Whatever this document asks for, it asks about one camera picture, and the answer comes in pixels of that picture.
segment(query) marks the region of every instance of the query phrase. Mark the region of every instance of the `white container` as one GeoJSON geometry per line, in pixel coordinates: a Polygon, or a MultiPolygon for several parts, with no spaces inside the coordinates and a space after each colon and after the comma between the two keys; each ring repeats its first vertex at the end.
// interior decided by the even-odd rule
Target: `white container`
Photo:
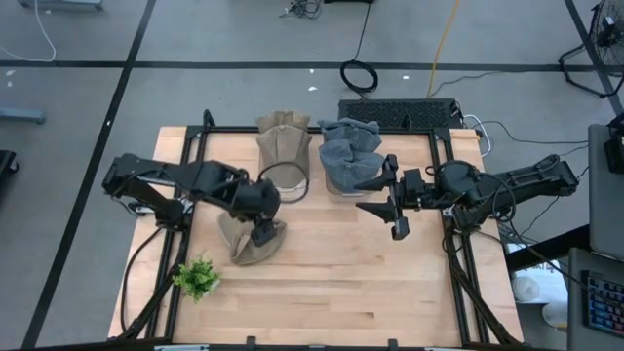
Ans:
{"type": "Polygon", "coordinates": [[[530,277],[514,278],[511,287],[519,302],[530,302],[539,297],[539,285],[530,277]]]}
{"type": "Polygon", "coordinates": [[[551,327],[567,328],[567,301],[555,301],[542,308],[542,317],[551,327]]]}

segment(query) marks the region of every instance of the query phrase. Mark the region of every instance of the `desk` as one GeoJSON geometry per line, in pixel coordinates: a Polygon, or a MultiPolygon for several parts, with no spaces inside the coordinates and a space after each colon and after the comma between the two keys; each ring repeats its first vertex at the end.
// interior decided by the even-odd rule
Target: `desk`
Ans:
{"type": "MultiPolygon", "coordinates": [[[[184,135],[183,127],[162,128],[154,159],[179,162],[184,135]]],[[[245,168],[255,178],[255,136],[210,133],[206,159],[245,168]]],[[[455,158],[482,168],[474,131],[453,130],[451,136],[455,158]]],[[[432,163],[425,136],[383,135],[382,140],[378,152],[396,154],[402,169],[432,163]]],[[[211,259],[223,281],[215,295],[197,304],[189,297],[181,299],[174,342],[244,344],[247,336],[254,335],[258,344],[384,346],[389,338],[396,338],[401,346],[460,345],[448,258],[441,247],[440,213],[405,212],[411,233],[403,241],[393,241],[390,225],[356,209],[353,202],[330,198],[318,155],[321,143],[322,136],[313,135],[307,197],[282,205],[276,216],[288,224],[283,247],[259,265],[232,265],[216,225],[222,210],[197,204],[188,259],[211,259]]],[[[165,196],[173,194],[171,188],[158,189],[165,196]]],[[[368,200],[385,201],[386,196],[375,193],[368,200]]],[[[483,229],[498,236],[493,221],[483,229]]],[[[153,217],[137,222],[130,254],[153,230],[153,217]]],[[[163,235],[136,259],[128,284],[128,323],[152,294],[162,245],[163,235]]],[[[484,300],[510,334],[522,340],[500,245],[474,235],[472,248],[484,300]]],[[[477,340],[474,310],[467,296],[464,300],[471,338],[477,340]]],[[[166,297],[161,316],[168,305],[166,297]]],[[[159,319],[157,336],[163,333],[164,320],[159,319]]],[[[118,300],[109,334],[120,332],[118,300]]]]}
{"type": "Polygon", "coordinates": [[[610,139],[609,127],[589,127],[589,242],[593,251],[622,259],[624,175],[608,169],[605,143],[610,139]]]}
{"type": "MultiPolygon", "coordinates": [[[[581,271],[589,270],[600,273],[606,280],[622,284],[624,282],[624,263],[602,257],[596,253],[572,248],[569,252],[568,273],[581,281],[581,271]]],[[[578,284],[569,282],[569,305],[567,307],[567,349],[570,351],[604,351],[624,349],[624,338],[585,327],[583,324],[583,291],[578,284]]]]}

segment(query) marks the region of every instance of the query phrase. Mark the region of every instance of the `green plant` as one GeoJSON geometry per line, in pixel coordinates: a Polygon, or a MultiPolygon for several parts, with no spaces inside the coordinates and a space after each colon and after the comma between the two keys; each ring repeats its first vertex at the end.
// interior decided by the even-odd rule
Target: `green plant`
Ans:
{"type": "Polygon", "coordinates": [[[174,284],[193,296],[195,303],[206,293],[212,293],[220,282],[220,274],[213,271],[213,262],[202,258],[193,260],[190,268],[181,264],[174,275],[174,284]]]}

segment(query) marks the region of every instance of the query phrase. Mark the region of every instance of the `crumpled bag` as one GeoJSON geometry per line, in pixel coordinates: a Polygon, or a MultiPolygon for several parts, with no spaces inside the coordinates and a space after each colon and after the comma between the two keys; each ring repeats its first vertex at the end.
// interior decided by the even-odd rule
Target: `crumpled bag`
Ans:
{"type": "Polygon", "coordinates": [[[220,214],[217,222],[229,248],[230,261],[236,265],[250,265],[272,257],[282,247],[286,238],[286,224],[279,219],[273,219],[277,234],[261,247],[257,247],[252,241],[254,229],[252,222],[241,222],[232,218],[229,213],[220,214]]]}
{"type": "Polygon", "coordinates": [[[373,152],[381,144],[377,122],[360,122],[351,118],[319,121],[325,142],[346,139],[354,151],[373,152]]]}
{"type": "Polygon", "coordinates": [[[294,165],[282,165],[268,170],[266,177],[277,187],[296,187],[310,175],[312,136],[307,133],[309,120],[309,117],[293,111],[276,111],[256,120],[260,130],[255,139],[260,150],[259,169],[285,161],[295,162],[303,169],[302,172],[294,165]]]}
{"type": "Polygon", "coordinates": [[[347,139],[327,141],[319,151],[331,184],[343,193],[359,192],[354,186],[373,179],[384,160],[376,153],[353,151],[347,139]]]}

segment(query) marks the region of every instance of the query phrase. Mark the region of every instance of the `white cable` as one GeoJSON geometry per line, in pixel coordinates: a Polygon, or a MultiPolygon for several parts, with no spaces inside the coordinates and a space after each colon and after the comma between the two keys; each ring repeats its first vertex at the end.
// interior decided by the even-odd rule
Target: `white cable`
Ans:
{"type": "Polygon", "coordinates": [[[2,50],[3,52],[7,53],[8,56],[15,58],[15,59],[21,59],[21,60],[30,61],[30,62],[52,62],[57,58],[57,48],[55,48],[54,44],[52,44],[52,41],[48,37],[48,33],[46,32],[46,29],[43,27],[43,24],[41,23],[41,19],[39,18],[39,0],[34,0],[34,2],[35,2],[35,18],[37,19],[37,23],[39,23],[39,27],[41,28],[41,33],[46,38],[46,40],[48,41],[48,44],[50,44],[50,47],[52,48],[52,57],[50,59],[24,58],[19,55],[15,55],[11,53],[10,51],[8,51],[7,49],[1,46],[0,46],[0,50],[2,50]]]}
{"type": "Polygon", "coordinates": [[[466,117],[474,118],[475,121],[477,121],[477,123],[479,124],[479,127],[481,128],[481,131],[484,133],[484,138],[487,141],[487,151],[486,151],[486,153],[482,154],[481,157],[488,156],[489,152],[491,151],[491,142],[489,141],[489,136],[488,136],[488,132],[486,132],[486,128],[481,123],[481,120],[479,119],[479,117],[477,117],[475,115],[464,115],[464,118],[466,118],[466,117]]]}

